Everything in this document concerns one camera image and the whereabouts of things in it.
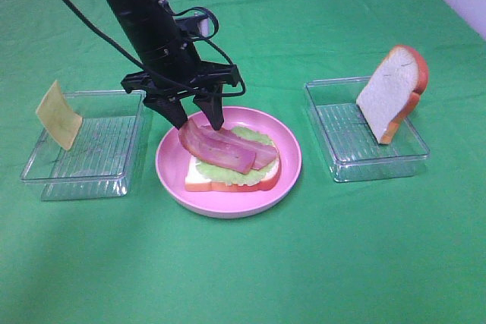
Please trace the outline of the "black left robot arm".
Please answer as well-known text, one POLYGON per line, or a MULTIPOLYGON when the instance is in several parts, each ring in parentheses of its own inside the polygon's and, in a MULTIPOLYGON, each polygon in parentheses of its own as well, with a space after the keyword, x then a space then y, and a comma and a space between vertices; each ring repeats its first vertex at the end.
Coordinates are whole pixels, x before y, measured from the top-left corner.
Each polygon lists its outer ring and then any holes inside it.
POLYGON ((118 43, 96 28, 70 0, 62 0, 97 36, 117 49, 140 68, 128 74, 121 84, 126 93, 142 90, 144 105, 181 128, 188 116, 181 104, 185 97, 205 114, 214 130, 224 122, 222 100, 224 85, 240 87, 232 96, 241 96, 246 88, 238 67, 203 61, 196 42, 213 44, 219 30, 215 15, 206 8, 193 7, 174 12, 168 0, 106 0, 115 18, 133 46, 131 56, 118 43))

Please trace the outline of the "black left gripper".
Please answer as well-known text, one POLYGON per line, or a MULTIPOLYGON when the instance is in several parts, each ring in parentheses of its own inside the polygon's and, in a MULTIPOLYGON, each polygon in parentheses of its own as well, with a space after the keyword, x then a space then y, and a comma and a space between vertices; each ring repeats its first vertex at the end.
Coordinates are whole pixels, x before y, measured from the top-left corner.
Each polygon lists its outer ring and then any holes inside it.
POLYGON ((143 90, 149 93, 144 105, 163 116, 173 127, 180 129, 188 116, 178 99, 163 96, 195 95, 193 103, 204 113, 211 127, 219 131, 224 123, 222 98, 236 97, 240 92, 223 92, 222 86, 236 87, 240 73, 234 64, 211 61, 144 62, 141 71, 127 74, 121 85, 127 93, 143 90))

